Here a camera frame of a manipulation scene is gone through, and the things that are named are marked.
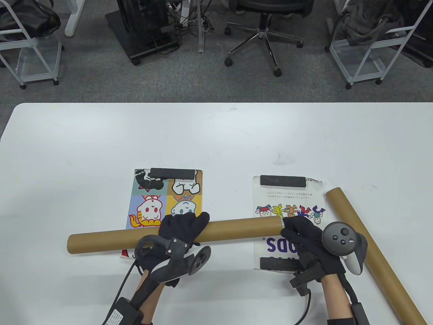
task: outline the cartoon character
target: cartoon character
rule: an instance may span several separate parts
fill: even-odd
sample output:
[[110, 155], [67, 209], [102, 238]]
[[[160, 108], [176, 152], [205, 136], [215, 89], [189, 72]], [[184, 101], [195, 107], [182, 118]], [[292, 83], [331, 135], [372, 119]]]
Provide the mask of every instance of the cartoon character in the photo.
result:
[[131, 226], [134, 228], [159, 226], [162, 208], [162, 202], [159, 200], [160, 195], [148, 195], [146, 197], [142, 195], [142, 197], [144, 202], [137, 208], [137, 216], [129, 215]]
[[145, 189], [149, 192], [151, 189], [160, 190], [164, 187], [164, 182], [160, 178], [149, 177], [150, 169], [138, 169], [135, 172], [135, 178], [140, 185], [139, 189]]
[[313, 218], [322, 218], [323, 212], [326, 211], [324, 208], [321, 208], [320, 211], [317, 211], [317, 205], [313, 206], [313, 212], [311, 216]]
[[175, 179], [173, 183], [173, 192], [177, 195], [183, 194], [184, 191], [190, 191], [191, 194], [200, 192], [200, 184], [197, 183], [197, 170], [194, 174], [194, 180]]
[[275, 213], [280, 218], [283, 218], [283, 206], [281, 204], [278, 204], [278, 206], [273, 206], [273, 209], [271, 209], [273, 213]]
[[326, 211], [324, 208], [321, 208], [317, 211], [317, 205], [313, 207], [313, 213], [310, 214], [310, 219], [313, 218], [315, 224], [320, 224], [320, 218], [323, 217], [323, 212]]
[[301, 211], [298, 210], [297, 214], [302, 216], [302, 217], [307, 217], [307, 218], [311, 218], [309, 213], [311, 211], [310, 208], [304, 208], [302, 205], [299, 206], [301, 208]]
[[295, 212], [299, 211], [299, 210], [295, 210], [295, 209], [297, 209], [297, 206], [295, 206], [294, 204], [293, 204], [292, 207], [289, 206], [289, 205], [286, 205], [286, 208], [284, 209], [284, 212], [287, 212], [287, 214], [288, 214], [289, 217], [294, 217], [295, 216]]
[[255, 212], [259, 213], [260, 217], [270, 217], [271, 216], [271, 205], [268, 204], [265, 207], [257, 207]]
[[183, 215], [184, 213], [188, 212], [195, 213], [197, 204], [192, 202], [194, 196], [182, 196], [180, 198], [174, 198], [178, 203], [171, 209], [171, 215]]

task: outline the forearm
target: forearm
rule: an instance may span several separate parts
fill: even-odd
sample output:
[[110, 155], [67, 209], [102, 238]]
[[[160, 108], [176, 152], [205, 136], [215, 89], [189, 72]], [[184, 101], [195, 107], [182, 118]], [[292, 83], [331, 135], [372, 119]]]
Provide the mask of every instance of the forearm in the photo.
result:
[[322, 278], [321, 283], [329, 319], [353, 318], [350, 301], [338, 275], [327, 275]]
[[[140, 283], [137, 287], [137, 290], [141, 286], [143, 281], [146, 279], [148, 274], [149, 274], [149, 271], [145, 270], [143, 273], [143, 276], [141, 277], [141, 280], [140, 280]], [[165, 284], [160, 284], [156, 288], [156, 290], [154, 292], [152, 292], [152, 294], [149, 296], [149, 298], [146, 299], [146, 301], [141, 305], [140, 311], [144, 315], [143, 320], [141, 321], [142, 324], [152, 323], [152, 318], [153, 318], [153, 315], [155, 313], [156, 305], [158, 304], [158, 300], [159, 300], [159, 297], [161, 296], [162, 289], [164, 289], [164, 286], [165, 286]]]

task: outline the metal cart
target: metal cart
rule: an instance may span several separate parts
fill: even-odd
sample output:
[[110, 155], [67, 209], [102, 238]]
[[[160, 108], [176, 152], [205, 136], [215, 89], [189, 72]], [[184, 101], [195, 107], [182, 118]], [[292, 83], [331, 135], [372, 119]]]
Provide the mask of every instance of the metal cart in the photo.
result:
[[[6, 40], [0, 42], [0, 60], [3, 65], [13, 74], [21, 89], [27, 87], [25, 82], [37, 80], [52, 79], [53, 84], [58, 85], [57, 76], [60, 56], [61, 51], [65, 48], [61, 44], [57, 33], [54, 32], [50, 36], [43, 38], [31, 38], [10, 5], [4, 0], [0, 0], [0, 4], [3, 4], [8, 9], [19, 27], [18, 29], [0, 30], [0, 36], [22, 33], [26, 37], [26, 39], [20, 41]], [[15, 70], [1, 55], [1, 51], [8, 49], [20, 49]]]
[[[348, 2], [349, 0], [346, 1], [343, 8], [347, 6]], [[349, 46], [346, 39], [334, 40], [336, 32], [331, 36], [331, 45], [329, 48], [326, 47], [325, 51], [331, 52], [341, 72], [346, 78], [346, 89], [352, 88], [353, 84], [357, 81], [376, 79], [377, 85], [382, 83], [407, 41], [412, 36], [414, 30], [430, 8], [432, 2], [433, 0], [430, 0], [427, 3], [413, 26], [390, 29], [386, 32], [387, 36], [389, 36], [388, 39], [374, 42], [369, 46]], [[397, 52], [388, 66], [385, 67], [375, 49], [398, 45], [399, 47]]]

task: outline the chair base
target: chair base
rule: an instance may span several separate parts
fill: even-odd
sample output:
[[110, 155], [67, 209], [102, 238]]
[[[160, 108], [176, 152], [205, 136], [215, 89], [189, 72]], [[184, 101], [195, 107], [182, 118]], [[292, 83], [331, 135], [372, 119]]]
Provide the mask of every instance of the chair base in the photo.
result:
[[[301, 37], [294, 36], [294, 35], [281, 33], [281, 32], [274, 32], [274, 31], [269, 30], [268, 26], [269, 26], [271, 16], [272, 16], [272, 14], [262, 13], [260, 16], [260, 24], [259, 24], [258, 28], [247, 27], [247, 26], [240, 25], [237, 23], [227, 23], [228, 26], [242, 29], [242, 30], [245, 30], [247, 32], [253, 32], [253, 34], [249, 38], [247, 38], [245, 41], [243, 41], [242, 43], [240, 43], [238, 46], [236, 46], [234, 49], [232, 49], [231, 51], [229, 51], [227, 53], [227, 58], [224, 61], [225, 65], [227, 67], [230, 67], [233, 64], [233, 61], [231, 60], [230, 56], [235, 51], [240, 49], [242, 46], [244, 46], [249, 41], [252, 41], [255, 38], [259, 38], [259, 39], [264, 40], [266, 48], [268, 49], [269, 55], [271, 56], [272, 61], [274, 63], [274, 76], [275, 77], [281, 77], [281, 74], [282, 74], [281, 69], [278, 67], [277, 60], [275, 59], [274, 53], [272, 52], [272, 48], [271, 48], [271, 44], [269, 43], [268, 36], [278, 37], [281, 40], [288, 41], [288, 42], [294, 42], [294, 43], [296, 43], [296, 47], [298, 47], [298, 48], [302, 48], [304, 46], [304, 39]], [[228, 28], [228, 30], [226, 29], [225, 34], [229, 35], [230, 34], [229, 27], [227, 27], [227, 28]]]

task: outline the chair seat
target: chair seat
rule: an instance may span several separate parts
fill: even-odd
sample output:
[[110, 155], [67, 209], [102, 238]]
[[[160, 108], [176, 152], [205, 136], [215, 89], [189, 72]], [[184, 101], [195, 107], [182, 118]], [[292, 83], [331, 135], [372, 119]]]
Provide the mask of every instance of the chair seat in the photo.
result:
[[313, 0], [238, 0], [238, 7], [264, 13], [302, 13]]

